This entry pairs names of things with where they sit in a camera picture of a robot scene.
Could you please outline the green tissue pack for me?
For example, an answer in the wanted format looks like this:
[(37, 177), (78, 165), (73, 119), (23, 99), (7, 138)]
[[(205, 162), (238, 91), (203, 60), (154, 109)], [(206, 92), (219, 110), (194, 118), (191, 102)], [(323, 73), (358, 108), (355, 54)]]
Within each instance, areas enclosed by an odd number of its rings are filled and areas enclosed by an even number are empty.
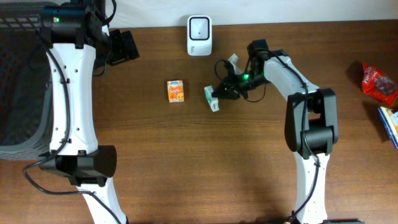
[(218, 98), (212, 96), (212, 93), (214, 92), (213, 87), (211, 85), (204, 87), (204, 92), (205, 92), (206, 100), (207, 100), (212, 112), (219, 111), (220, 107), (219, 107)]

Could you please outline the orange tissue pack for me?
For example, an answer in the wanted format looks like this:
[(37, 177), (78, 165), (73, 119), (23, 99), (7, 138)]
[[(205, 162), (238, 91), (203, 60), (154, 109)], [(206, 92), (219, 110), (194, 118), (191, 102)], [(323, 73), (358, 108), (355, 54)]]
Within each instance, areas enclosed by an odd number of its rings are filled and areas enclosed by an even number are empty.
[(184, 102), (183, 81), (173, 80), (167, 82), (168, 98), (170, 103)]

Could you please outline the red Hacks candy bag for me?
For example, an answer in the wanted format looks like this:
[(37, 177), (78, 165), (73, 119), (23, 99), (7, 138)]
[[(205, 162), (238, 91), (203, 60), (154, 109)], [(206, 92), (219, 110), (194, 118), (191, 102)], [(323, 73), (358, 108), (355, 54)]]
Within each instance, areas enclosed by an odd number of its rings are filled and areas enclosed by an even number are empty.
[(362, 91), (374, 99), (392, 106), (397, 98), (397, 83), (383, 71), (363, 63)]

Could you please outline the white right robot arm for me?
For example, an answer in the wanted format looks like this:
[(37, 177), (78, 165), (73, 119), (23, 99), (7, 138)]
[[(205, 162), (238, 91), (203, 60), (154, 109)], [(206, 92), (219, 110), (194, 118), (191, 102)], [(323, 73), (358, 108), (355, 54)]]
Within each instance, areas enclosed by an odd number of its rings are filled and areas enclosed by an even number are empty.
[(228, 74), (218, 87), (205, 89), (211, 109), (218, 109), (218, 100), (246, 100), (250, 90), (274, 85), (287, 102), (284, 136), (297, 171), (297, 198), (287, 223), (328, 223), (326, 168), (338, 141), (335, 92), (310, 82), (285, 50), (271, 50), (264, 39), (252, 41), (247, 51), (243, 71), (232, 60), (218, 60)]

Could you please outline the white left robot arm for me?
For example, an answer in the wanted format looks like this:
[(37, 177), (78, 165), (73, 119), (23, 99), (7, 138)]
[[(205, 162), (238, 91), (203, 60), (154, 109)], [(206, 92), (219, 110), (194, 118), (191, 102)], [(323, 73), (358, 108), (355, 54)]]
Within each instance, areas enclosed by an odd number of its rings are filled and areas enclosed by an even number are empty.
[(67, 178), (95, 223), (127, 223), (113, 177), (117, 152), (98, 143), (93, 124), (92, 79), (99, 67), (139, 57), (132, 34), (109, 30), (104, 1), (68, 1), (44, 8), (39, 39), (52, 76), (53, 130), (39, 167)]

